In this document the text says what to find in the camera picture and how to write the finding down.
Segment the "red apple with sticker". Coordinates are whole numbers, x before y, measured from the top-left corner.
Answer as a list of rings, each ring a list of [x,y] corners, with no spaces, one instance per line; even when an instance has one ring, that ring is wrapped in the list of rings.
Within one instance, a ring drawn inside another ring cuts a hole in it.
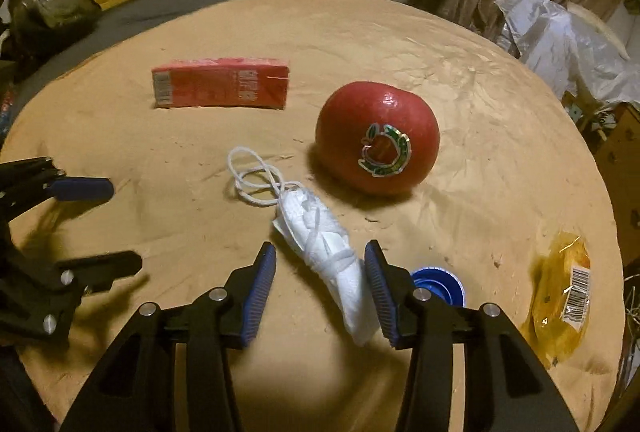
[[[404,195],[432,171],[440,133],[420,96],[374,81],[334,91],[321,108],[314,157],[345,185],[373,196]]]

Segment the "white tissue with string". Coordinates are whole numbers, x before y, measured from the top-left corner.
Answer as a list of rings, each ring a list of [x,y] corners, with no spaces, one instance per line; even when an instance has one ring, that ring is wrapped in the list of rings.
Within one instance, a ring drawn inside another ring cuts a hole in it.
[[[246,146],[227,155],[237,197],[255,207],[273,207],[274,229],[326,285],[356,345],[380,329],[363,259],[329,207],[303,183],[288,181],[276,166]]]

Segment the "black garbage bag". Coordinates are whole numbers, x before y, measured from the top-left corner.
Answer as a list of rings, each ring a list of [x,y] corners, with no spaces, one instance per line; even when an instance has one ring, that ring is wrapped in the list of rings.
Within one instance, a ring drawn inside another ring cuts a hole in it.
[[[103,10],[94,0],[9,0],[12,49],[42,62],[89,35]]]

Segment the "blue bottle cap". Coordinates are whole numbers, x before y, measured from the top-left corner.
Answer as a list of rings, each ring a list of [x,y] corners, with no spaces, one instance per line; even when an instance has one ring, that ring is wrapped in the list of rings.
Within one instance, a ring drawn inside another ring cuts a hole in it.
[[[424,288],[453,307],[465,306],[465,289],[456,275],[441,267],[421,267],[411,273],[416,288]]]

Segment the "red rectangular carton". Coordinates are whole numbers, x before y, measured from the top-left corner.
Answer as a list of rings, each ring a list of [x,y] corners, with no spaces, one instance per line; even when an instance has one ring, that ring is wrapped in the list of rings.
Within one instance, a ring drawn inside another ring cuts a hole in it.
[[[158,107],[283,109],[288,77],[288,63],[274,59],[186,60],[152,69]]]

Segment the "right silver plastic cover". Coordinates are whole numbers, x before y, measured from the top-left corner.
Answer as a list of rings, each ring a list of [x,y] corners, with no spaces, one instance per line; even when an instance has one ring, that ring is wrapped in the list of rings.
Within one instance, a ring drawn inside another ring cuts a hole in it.
[[[496,0],[520,60],[559,96],[596,113],[639,106],[639,64],[594,13],[552,0]]]

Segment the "wooden chest of drawers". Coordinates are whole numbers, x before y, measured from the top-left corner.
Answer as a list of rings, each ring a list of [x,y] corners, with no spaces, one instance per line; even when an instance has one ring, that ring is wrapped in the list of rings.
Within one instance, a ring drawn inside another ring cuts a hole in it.
[[[594,158],[614,212],[623,264],[639,258],[640,127],[639,112],[620,104],[614,111],[616,127],[598,147]]]

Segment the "yellow plastic snack wrapper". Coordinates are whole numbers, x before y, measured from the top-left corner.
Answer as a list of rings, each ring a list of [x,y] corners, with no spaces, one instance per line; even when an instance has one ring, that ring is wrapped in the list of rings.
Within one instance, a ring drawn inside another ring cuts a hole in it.
[[[568,360],[584,337],[591,301],[591,261],[581,236],[557,233],[532,270],[533,294],[521,333],[547,369]]]

